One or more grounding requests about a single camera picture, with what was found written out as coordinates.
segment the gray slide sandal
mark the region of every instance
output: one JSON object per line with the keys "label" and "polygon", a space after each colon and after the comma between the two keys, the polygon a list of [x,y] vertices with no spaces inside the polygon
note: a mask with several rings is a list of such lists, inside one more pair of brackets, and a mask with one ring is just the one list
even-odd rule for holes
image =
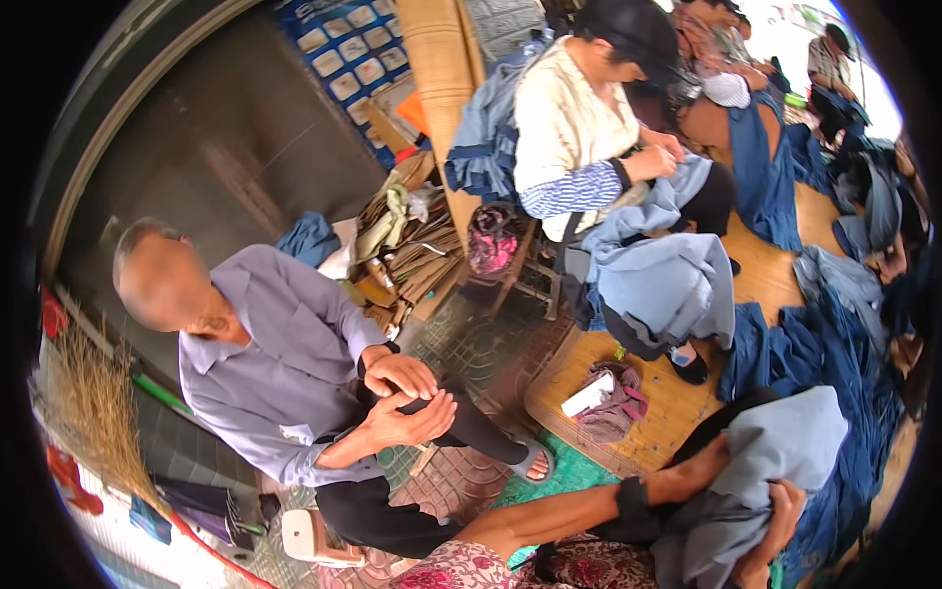
{"label": "gray slide sandal", "polygon": [[[525,437],[523,435],[515,435],[513,441],[517,444],[523,444],[528,450],[527,458],[525,458],[522,463],[519,465],[507,465],[513,474],[530,484],[543,484],[553,478],[553,473],[556,471],[556,461],[553,459],[553,453],[550,452],[546,446],[531,437]],[[536,457],[541,451],[546,457],[546,475],[539,480],[531,479],[527,476],[527,473],[533,466],[533,463],[536,462]]]}

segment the poster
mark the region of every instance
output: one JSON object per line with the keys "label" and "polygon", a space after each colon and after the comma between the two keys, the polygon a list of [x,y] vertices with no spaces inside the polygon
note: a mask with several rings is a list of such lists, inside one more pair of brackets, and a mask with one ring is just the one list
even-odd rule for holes
{"label": "poster", "polygon": [[392,170],[396,159],[362,108],[366,98],[409,72],[394,0],[278,0],[271,7],[328,96]]}

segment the broom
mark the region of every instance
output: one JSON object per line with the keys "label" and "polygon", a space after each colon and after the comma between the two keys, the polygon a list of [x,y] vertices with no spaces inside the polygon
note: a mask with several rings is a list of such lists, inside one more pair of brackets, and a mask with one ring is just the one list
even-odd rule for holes
{"label": "broom", "polygon": [[160,498],[140,456],[128,354],[116,347],[109,357],[74,321],[59,332],[55,345],[62,360],[51,367],[56,394],[49,395],[49,420],[65,450],[97,471],[103,484],[150,503],[184,536],[245,580],[276,589],[212,549]]}

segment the blue striped sleeve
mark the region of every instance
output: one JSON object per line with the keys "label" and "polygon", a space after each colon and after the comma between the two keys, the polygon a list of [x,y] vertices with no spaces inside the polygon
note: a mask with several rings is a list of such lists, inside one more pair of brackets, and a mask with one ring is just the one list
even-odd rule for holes
{"label": "blue striped sleeve", "polygon": [[520,204],[531,217],[549,219],[563,213],[603,208],[625,190],[622,175],[615,171],[614,164],[603,160],[521,191]]}

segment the lavender shirt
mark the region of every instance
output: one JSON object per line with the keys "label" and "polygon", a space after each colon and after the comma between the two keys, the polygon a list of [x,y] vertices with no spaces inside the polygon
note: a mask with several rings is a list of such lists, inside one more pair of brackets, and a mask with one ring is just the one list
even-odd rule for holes
{"label": "lavender shirt", "polygon": [[268,245],[216,266],[213,284],[252,336],[248,347],[180,333],[180,385],[193,412],[281,484],[383,475],[369,456],[344,469],[315,460],[362,411],[348,383],[364,348],[386,338],[333,280]]}

